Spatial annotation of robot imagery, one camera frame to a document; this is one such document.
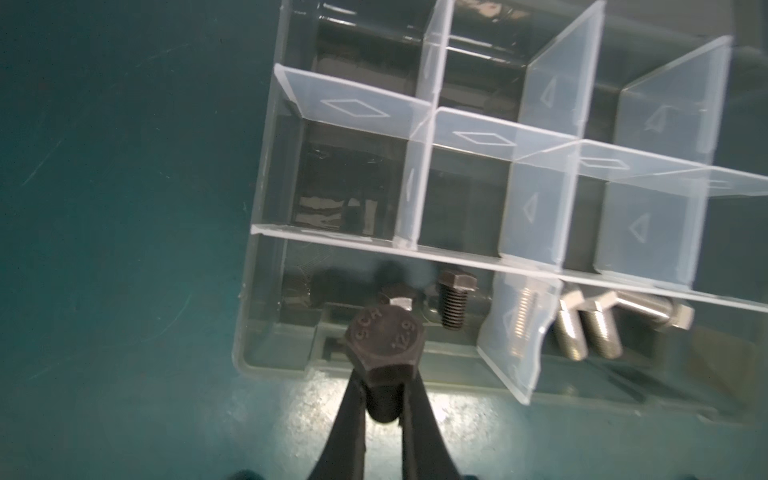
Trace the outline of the black hex bolt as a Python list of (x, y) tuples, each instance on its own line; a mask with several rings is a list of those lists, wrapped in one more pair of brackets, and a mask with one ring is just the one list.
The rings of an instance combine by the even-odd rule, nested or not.
[(419, 292), (406, 284), (391, 284), (381, 289), (378, 295), (378, 303), (412, 311), (418, 296)]
[(401, 415), (405, 385), (416, 379), (425, 328), (396, 305), (360, 310), (345, 332), (347, 356), (362, 379), (373, 420), (390, 423)]
[(477, 277), (469, 272), (454, 268), (440, 272), (438, 312), (445, 329), (459, 331), (463, 328), (469, 296), (477, 287)]

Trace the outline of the silver hex bolt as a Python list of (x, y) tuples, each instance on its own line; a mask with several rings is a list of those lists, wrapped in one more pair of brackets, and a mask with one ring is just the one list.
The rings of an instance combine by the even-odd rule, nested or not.
[(582, 361), (588, 356), (588, 346), (578, 307), (584, 302), (582, 291), (566, 285), (561, 292), (553, 328), (563, 355), (571, 361)]
[(524, 287), (519, 291), (518, 303), (511, 314), (508, 330), (509, 353), (521, 358), (529, 340), (528, 324), (531, 315), (535, 312), (538, 293), (531, 287)]
[(609, 290), (585, 299), (579, 307), (595, 348), (601, 357), (609, 360), (620, 358), (623, 354), (613, 314), (613, 307), (617, 303), (616, 292)]
[(694, 322), (695, 309), (682, 300), (618, 291), (617, 305), (647, 318), (657, 329), (677, 328), (689, 330)]

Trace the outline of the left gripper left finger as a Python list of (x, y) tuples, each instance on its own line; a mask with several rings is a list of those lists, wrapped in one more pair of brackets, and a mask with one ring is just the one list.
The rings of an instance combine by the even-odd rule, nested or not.
[(362, 378), (353, 371), (327, 442), (309, 480), (361, 480), (364, 477), (366, 400)]

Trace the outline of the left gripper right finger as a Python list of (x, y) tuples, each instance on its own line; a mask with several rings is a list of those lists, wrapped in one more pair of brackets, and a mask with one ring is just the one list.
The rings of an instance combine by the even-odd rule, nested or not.
[(404, 386), (400, 426), (403, 479), (462, 478), (443, 440), (420, 374)]

